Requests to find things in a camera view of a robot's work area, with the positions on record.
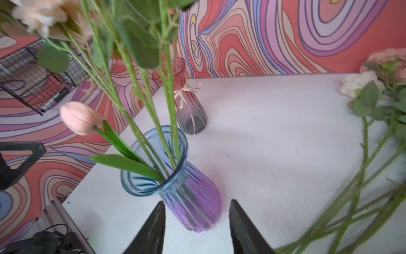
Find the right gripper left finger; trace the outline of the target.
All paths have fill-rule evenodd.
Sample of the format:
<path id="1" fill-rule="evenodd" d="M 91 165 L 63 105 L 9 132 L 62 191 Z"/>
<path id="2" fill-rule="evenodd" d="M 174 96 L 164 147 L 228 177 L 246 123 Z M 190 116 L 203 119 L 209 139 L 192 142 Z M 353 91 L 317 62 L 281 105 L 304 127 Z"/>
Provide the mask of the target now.
<path id="1" fill-rule="evenodd" d="M 166 229 L 166 208 L 160 201 L 124 254 L 161 254 Z"/>

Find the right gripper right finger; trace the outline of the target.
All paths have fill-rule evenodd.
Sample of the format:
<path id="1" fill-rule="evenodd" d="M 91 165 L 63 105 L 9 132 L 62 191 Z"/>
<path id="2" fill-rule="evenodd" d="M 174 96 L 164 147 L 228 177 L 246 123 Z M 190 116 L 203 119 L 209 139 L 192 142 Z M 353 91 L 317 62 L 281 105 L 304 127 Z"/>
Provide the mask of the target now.
<path id="1" fill-rule="evenodd" d="M 239 202 L 232 199 L 229 227 L 235 254 L 275 254 Z"/>

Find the purple-blue glass vase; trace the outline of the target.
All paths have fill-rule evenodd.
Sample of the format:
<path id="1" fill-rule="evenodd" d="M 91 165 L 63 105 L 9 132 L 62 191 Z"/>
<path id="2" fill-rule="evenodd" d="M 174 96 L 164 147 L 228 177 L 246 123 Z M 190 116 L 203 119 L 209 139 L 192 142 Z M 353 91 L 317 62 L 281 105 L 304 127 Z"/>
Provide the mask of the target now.
<path id="1" fill-rule="evenodd" d="M 178 131 L 181 159 L 176 169 L 170 164 L 157 130 L 151 129 L 144 136 L 166 167 L 162 172 L 166 181 L 159 183 L 123 170 L 123 188 L 137 197 L 160 195 L 165 206 L 187 230 L 196 233 L 208 231 L 221 215 L 221 193 L 209 177 L 187 161 L 186 135 L 182 130 Z"/>

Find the single pink bud stem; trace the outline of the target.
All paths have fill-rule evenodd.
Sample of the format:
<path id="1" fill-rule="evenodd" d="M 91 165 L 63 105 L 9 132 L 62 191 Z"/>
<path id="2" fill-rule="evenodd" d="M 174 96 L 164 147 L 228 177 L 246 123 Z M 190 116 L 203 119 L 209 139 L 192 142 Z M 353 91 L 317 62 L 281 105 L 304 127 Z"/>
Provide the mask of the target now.
<path id="1" fill-rule="evenodd" d="M 150 180 L 163 183 L 164 176 L 141 159 L 104 120 L 99 112 L 79 102 L 69 102 L 60 108 L 63 123 L 74 133 L 88 136 L 94 132 L 109 142 L 119 154 L 91 156 L 98 164 L 138 174 Z"/>

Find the red-grey glass vase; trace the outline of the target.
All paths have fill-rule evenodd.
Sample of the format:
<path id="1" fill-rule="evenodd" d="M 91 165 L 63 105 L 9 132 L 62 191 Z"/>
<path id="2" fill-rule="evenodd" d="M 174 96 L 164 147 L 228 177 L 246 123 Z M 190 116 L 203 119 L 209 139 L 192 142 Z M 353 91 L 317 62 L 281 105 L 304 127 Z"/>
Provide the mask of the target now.
<path id="1" fill-rule="evenodd" d="M 207 124 L 207 114 L 198 100 L 198 88 L 191 87 L 186 81 L 186 64 L 182 58 L 176 58 L 171 68 L 174 71 L 174 101 L 177 107 L 177 122 L 180 129 L 189 135 L 201 132 Z"/>

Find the large pink rose stem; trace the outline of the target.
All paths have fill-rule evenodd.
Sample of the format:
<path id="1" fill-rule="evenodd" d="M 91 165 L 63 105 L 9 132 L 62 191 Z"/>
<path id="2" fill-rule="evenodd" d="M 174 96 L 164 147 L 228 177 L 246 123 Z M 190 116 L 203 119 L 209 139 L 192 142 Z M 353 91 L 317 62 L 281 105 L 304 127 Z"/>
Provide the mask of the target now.
<path id="1" fill-rule="evenodd" d="M 174 98 L 174 67 L 171 46 L 175 44 L 181 12 L 195 1 L 113 1 L 111 11 L 117 30 L 116 46 L 135 85 L 135 94 L 145 97 L 170 164 L 180 160 L 180 141 Z M 169 141 L 165 141 L 149 89 L 149 71 L 161 78 L 170 115 Z"/>

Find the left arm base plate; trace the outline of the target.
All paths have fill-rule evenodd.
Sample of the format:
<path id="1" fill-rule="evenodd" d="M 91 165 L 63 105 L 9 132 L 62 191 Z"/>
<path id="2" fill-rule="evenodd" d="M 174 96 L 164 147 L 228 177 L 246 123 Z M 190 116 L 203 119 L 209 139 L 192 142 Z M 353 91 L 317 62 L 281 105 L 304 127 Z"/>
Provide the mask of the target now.
<path id="1" fill-rule="evenodd" d="M 58 223 L 35 233 L 31 238 L 11 243 L 1 254 L 86 254 L 75 233 Z"/>

